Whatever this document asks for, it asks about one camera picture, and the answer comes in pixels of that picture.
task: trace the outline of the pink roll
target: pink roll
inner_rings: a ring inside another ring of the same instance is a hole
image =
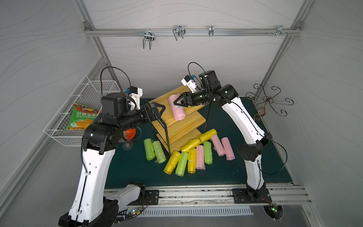
[[[205,170],[204,164],[204,147],[202,145],[197,146],[197,162],[196,167],[197,170]]]
[[[221,141],[219,140],[217,134],[216,135],[212,135],[211,140],[213,142],[214,149],[216,150],[218,156],[225,155],[226,152],[224,151],[224,148],[223,148],[223,146],[221,144]]]
[[[236,157],[234,156],[231,144],[227,137],[222,138],[222,144],[223,144],[224,151],[226,152],[226,159],[227,160],[235,159]]]
[[[177,121],[183,120],[185,118],[184,108],[182,106],[174,105],[174,101],[179,97],[179,94],[172,94],[169,96],[169,103],[171,111],[173,111],[174,119]]]

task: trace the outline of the aluminum rail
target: aluminum rail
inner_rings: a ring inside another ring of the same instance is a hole
[[[291,183],[268,183],[266,187],[273,203],[278,205],[312,204],[305,188]],[[159,190],[159,204],[154,207],[185,206],[256,206],[267,203],[235,204],[230,191],[235,188],[245,189],[246,185],[197,185],[146,187],[146,190]],[[104,196],[120,189],[105,189]]]
[[[85,31],[90,37],[144,37],[145,32],[151,32],[154,36],[174,36],[172,29],[91,29]],[[299,36],[302,30],[284,28],[282,30],[288,36]],[[275,36],[277,28],[255,28],[255,29],[217,29],[214,28],[213,36]],[[208,29],[185,28],[184,36],[209,36]]]

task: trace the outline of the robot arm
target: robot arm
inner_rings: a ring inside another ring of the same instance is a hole
[[[165,110],[163,105],[147,102],[128,112],[128,101],[138,106],[124,93],[110,93],[101,98],[102,113],[85,130],[82,138],[83,167],[76,197],[69,212],[60,217],[60,226],[111,226],[119,209],[132,201],[142,202],[144,199],[145,186],[138,183],[130,184],[108,198],[103,197],[107,172],[123,131],[159,120]]]
[[[245,144],[238,152],[243,157],[247,171],[247,186],[258,196],[258,191],[264,187],[264,179],[260,169],[261,150],[272,138],[270,133],[265,133],[252,119],[243,106],[238,93],[231,85],[221,86],[213,70],[199,75],[202,90],[184,92],[174,102],[179,106],[197,106],[215,102],[232,118],[240,132]]]

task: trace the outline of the wire basket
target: wire basket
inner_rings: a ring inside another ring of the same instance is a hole
[[[103,95],[120,91],[120,88],[114,80],[102,81]],[[84,130],[67,129],[73,112],[73,103],[82,104],[101,111],[101,97],[101,82],[99,80],[89,80],[85,75],[52,120],[47,124],[43,130],[44,133],[64,146],[80,146]]]

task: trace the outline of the orange bowl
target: orange bowl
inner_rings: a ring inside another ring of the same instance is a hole
[[[125,132],[127,134],[127,140],[133,139],[136,135],[136,129],[127,129]]]

